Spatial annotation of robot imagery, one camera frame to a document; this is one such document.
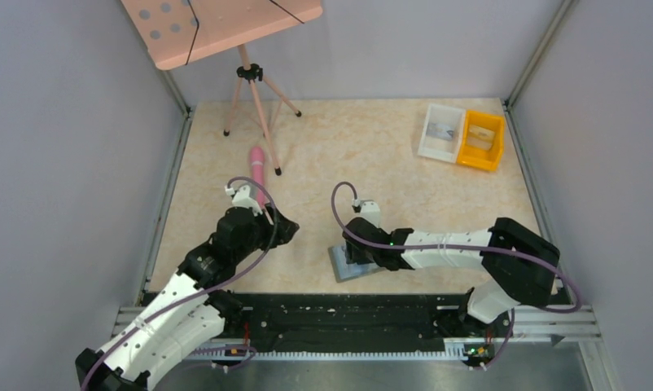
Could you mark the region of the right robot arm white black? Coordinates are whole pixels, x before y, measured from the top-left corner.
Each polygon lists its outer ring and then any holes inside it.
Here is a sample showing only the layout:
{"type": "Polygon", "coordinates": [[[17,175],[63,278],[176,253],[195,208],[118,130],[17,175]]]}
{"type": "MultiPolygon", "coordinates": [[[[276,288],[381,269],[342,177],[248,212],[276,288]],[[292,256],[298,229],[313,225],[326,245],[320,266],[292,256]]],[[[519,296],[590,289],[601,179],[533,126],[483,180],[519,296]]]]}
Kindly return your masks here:
{"type": "Polygon", "coordinates": [[[517,305],[544,307],[554,284],[560,251],[517,221],[499,217],[479,231],[433,234],[412,228],[386,232],[355,217],[342,234],[346,258],[389,271],[461,268],[486,271],[490,279],[473,287],[460,306],[458,323],[479,336],[517,305]]]}

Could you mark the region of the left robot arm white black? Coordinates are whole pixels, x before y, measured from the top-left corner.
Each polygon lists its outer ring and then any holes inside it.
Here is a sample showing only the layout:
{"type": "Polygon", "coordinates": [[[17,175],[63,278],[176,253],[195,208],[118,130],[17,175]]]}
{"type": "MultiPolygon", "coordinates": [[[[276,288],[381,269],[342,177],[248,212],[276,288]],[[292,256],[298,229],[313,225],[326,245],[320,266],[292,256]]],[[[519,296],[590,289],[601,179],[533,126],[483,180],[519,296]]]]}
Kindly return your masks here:
{"type": "Polygon", "coordinates": [[[152,390],[204,342],[233,336],[243,305],[224,287],[254,252],[264,257],[300,229],[276,208],[255,213],[232,207],[209,238],[193,248],[151,303],[117,336],[76,358],[83,390],[152,390]]]}

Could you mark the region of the grey-green leather card holder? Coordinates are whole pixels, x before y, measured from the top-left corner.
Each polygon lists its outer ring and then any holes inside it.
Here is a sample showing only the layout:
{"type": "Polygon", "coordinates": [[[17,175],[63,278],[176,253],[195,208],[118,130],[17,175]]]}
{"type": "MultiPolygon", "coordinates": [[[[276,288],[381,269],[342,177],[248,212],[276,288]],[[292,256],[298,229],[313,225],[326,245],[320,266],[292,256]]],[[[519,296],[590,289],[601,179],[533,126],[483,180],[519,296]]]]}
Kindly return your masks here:
{"type": "Polygon", "coordinates": [[[347,257],[345,245],[329,247],[328,253],[337,283],[344,283],[385,271],[384,268],[379,267],[375,263],[361,265],[351,262],[347,257]]]}

